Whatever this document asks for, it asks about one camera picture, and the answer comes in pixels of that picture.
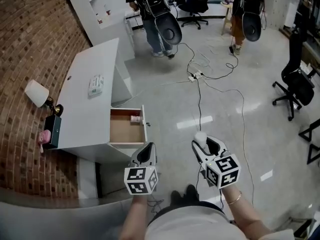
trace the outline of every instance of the white sneaker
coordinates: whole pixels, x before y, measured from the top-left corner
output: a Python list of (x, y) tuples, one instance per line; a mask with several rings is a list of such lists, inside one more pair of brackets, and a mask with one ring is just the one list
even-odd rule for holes
[(164, 53), (163, 53), (162, 51), (160, 51), (160, 52), (152, 52), (152, 55), (153, 55), (154, 57), (159, 57), (159, 58), (161, 58), (161, 57), (164, 56)]
[(236, 45), (235, 44), (233, 44), (232, 45), (232, 49), (233, 49), (233, 52), (236, 54), (236, 55), (240, 55), (240, 51), (241, 51), (241, 46), (240, 46), (240, 48), (236, 48)]
[(166, 51), (165, 51), (165, 54), (166, 54), (167, 56), (171, 55), (171, 54), (172, 54), (172, 50), (166, 50)]

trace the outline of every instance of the brick wall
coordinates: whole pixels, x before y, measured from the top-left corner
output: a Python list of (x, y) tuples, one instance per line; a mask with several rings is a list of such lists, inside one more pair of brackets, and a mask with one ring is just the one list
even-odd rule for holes
[(76, 157), (40, 154), (49, 115), (24, 94), (29, 80), (55, 101), (75, 55), (90, 47), (67, 0), (0, 0), (0, 186), (47, 197), (77, 198)]

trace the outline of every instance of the black shoe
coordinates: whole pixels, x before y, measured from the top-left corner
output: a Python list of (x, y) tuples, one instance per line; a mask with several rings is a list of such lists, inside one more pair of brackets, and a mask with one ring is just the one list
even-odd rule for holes
[(185, 194), (183, 196), (189, 202), (198, 202), (199, 201), (199, 194), (194, 185), (190, 184), (186, 187)]
[(171, 199), (171, 204), (170, 204), (171, 206), (180, 205), (182, 203), (182, 197), (180, 193), (176, 190), (172, 191), (170, 199)]

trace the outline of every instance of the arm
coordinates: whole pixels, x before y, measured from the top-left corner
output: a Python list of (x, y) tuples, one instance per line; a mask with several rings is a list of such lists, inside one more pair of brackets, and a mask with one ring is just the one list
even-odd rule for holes
[(147, 230), (147, 197), (135, 195), (119, 240), (144, 240)]
[[(224, 187), (222, 192), (227, 203), (234, 202), (240, 195), (240, 191), (235, 185)], [(243, 195), (238, 201), (229, 205), (229, 208), (237, 226), (248, 239), (258, 240), (272, 233), (271, 230), (262, 223), (257, 211)]]
[(137, 6), (137, 4), (135, 2), (130, 2), (129, 6), (136, 12), (139, 10), (139, 7)]

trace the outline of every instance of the person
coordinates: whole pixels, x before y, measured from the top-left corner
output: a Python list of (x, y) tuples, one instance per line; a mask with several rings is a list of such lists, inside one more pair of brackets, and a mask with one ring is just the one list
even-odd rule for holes
[(146, 32), (146, 39), (149, 45), (152, 47), (152, 55), (155, 57), (163, 57), (164, 53), (169, 56), (172, 53), (172, 45), (168, 44), (163, 38), (162, 43), (164, 51), (162, 49), (162, 44), (159, 38), (159, 33), (155, 24), (155, 18), (146, 12), (143, 6), (144, 0), (125, 0), (129, 3), (130, 7), (137, 12), (140, 10), (140, 16), (142, 18), (143, 26)]
[(233, 184), (222, 188), (234, 217), (231, 224), (212, 203), (199, 201), (189, 185), (183, 197), (171, 194), (170, 206), (162, 209), (147, 226), (146, 196), (134, 196), (119, 240), (294, 240), (292, 229), (272, 232), (254, 207)]
[(232, 7), (232, 17), (231, 17), (231, 25), (232, 30), (231, 34), (235, 39), (235, 44), (232, 45), (233, 51), (236, 55), (240, 55), (241, 47), (243, 41), (245, 40), (243, 28), (242, 28), (242, 15), (244, 14), (244, 10), (239, 7), (240, 1), (234, 0)]

